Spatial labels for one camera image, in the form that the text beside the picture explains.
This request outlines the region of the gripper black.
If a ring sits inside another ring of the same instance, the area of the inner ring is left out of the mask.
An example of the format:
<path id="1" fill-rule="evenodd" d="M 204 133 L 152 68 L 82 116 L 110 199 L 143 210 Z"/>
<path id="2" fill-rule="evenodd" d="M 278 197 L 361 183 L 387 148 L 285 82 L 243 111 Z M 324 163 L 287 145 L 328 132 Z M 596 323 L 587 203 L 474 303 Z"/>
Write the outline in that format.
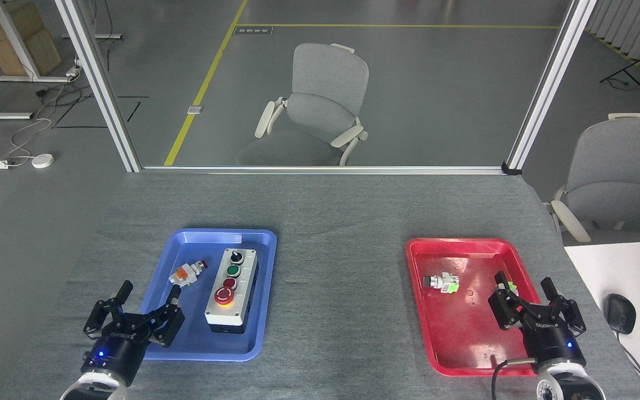
<path id="1" fill-rule="evenodd" d="M 173 284 L 167 301 L 143 316 L 123 316 L 123 304 L 134 288 L 127 279 L 114 297 L 94 304 L 84 329 L 89 339 L 97 339 L 91 351 L 84 352 L 82 373 L 101 372 L 129 387 L 144 359 L 149 342 L 168 348 L 185 316 L 178 305 L 181 287 Z M 106 318 L 112 321 L 103 327 Z"/>
<path id="2" fill-rule="evenodd" d="M 496 288 L 488 303 L 500 329 L 507 330 L 522 322 L 526 354 L 535 359 L 532 370 L 540 371 L 562 362 L 586 365 L 576 337 L 587 329 L 576 301 L 559 294 L 550 277 L 544 278 L 541 287 L 548 299 L 549 321 L 539 321 L 536 319 L 536 305 L 510 289 L 503 271 L 496 273 L 494 278 Z"/>

